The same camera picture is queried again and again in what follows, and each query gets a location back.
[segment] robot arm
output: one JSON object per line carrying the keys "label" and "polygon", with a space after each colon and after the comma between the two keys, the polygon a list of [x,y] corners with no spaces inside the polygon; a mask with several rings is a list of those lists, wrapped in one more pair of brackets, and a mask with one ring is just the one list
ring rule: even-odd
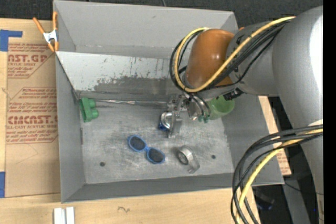
{"label": "robot arm", "polygon": [[[221,29],[201,29],[184,69],[176,68],[180,62],[177,54],[172,79],[194,103],[187,107],[193,117],[206,109],[205,101],[220,95],[230,100],[249,93],[279,96],[294,128],[321,123],[322,35],[323,7],[295,18],[251,25],[235,35]],[[195,105],[195,97],[204,102]],[[320,223],[324,223],[322,144],[320,137],[302,145],[316,187]]]}

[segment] metal clamp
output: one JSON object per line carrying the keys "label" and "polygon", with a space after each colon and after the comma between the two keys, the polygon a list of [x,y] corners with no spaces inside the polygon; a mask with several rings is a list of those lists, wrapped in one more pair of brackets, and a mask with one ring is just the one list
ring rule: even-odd
{"label": "metal clamp", "polygon": [[188,169],[190,174],[193,174],[200,168],[200,163],[198,162],[196,156],[194,155],[191,148],[187,146],[182,146],[178,149],[177,157],[182,164],[190,166]]}

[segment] cardboard box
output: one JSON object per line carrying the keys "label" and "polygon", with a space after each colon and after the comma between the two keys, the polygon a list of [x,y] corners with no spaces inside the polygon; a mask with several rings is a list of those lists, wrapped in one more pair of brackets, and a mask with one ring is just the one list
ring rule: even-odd
{"label": "cardboard box", "polygon": [[5,197],[58,193],[55,54],[32,20],[0,19],[0,29],[23,31],[6,53]]}

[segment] metal part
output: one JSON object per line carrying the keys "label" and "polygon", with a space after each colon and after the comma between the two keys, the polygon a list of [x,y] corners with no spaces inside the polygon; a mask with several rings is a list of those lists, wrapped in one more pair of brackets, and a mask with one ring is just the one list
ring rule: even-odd
{"label": "metal part", "polygon": [[180,147],[177,151],[177,157],[182,164],[190,166],[188,169],[190,174],[193,174],[200,168],[200,163],[198,162],[191,148],[188,146]]}
{"label": "metal part", "polygon": [[182,119],[180,111],[184,107],[185,98],[181,94],[171,96],[168,102],[168,111],[165,111],[160,116],[159,129],[168,131],[168,138],[176,137],[180,133]]}

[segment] blue plastic object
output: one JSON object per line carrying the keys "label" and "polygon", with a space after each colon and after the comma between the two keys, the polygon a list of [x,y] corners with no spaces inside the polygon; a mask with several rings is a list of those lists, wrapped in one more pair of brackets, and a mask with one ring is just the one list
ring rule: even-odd
{"label": "blue plastic object", "polygon": [[127,138],[128,145],[136,152],[146,151],[147,159],[153,164],[161,164],[165,161],[164,153],[153,147],[148,147],[145,140],[138,135],[131,135]]}
{"label": "blue plastic object", "polygon": [[5,172],[0,172],[0,198],[5,198]]}
{"label": "blue plastic object", "polygon": [[166,127],[162,124],[162,122],[159,123],[159,129],[160,129],[161,131],[164,131],[164,132],[169,131],[169,129],[166,128]]}
{"label": "blue plastic object", "polygon": [[0,30],[0,51],[8,51],[9,37],[22,37],[22,31]]}

